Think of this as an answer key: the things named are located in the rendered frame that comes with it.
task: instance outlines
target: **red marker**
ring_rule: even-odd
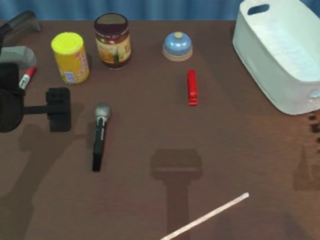
[[[19,82],[19,87],[23,90],[26,89],[27,85],[30,82],[30,79],[32,78],[32,76],[35,74],[35,71],[37,70],[37,67],[31,67],[29,68],[25,74],[23,75],[23,77],[21,78],[20,82]]]
[[[191,69],[188,71],[187,81],[188,81],[189,106],[197,106],[198,105],[197,77],[196,77],[196,71],[194,69]]]

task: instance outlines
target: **brown table surface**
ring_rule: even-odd
[[[117,71],[100,62],[92,21],[42,26],[20,41],[38,60],[26,105],[42,105],[48,88],[66,86],[50,47],[58,33],[83,36],[92,69],[85,83],[69,86],[70,132],[50,133],[45,115],[28,115],[0,134],[0,240],[159,240],[245,192],[248,199],[180,239],[320,238],[319,188],[314,181],[307,189],[303,171],[311,158],[298,167],[304,145],[307,156],[316,151],[315,134],[305,115],[282,114],[256,86],[233,49],[234,22],[132,21],[132,60]],[[193,41],[185,62],[162,55],[174,31]],[[190,68],[197,107],[187,101]],[[93,173],[99,102],[110,104],[112,117],[103,169]],[[174,161],[174,173],[154,165]]]

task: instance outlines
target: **blue dome object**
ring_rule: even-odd
[[[192,49],[192,41],[183,32],[173,32],[165,38],[163,48],[170,55],[184,56]]]

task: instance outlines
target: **red stapler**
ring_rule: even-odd
[[[187,81],[188,81],[189,106],[197,106],[198,105],[197,78],[196,78],[196,71],[194,69],[191,69],[188,71]]]

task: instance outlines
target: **glass jar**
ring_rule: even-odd
[[[123,68],[131,58],[128,20],[118,13],[99,16],[94,22],[101,61],[110,69]]]

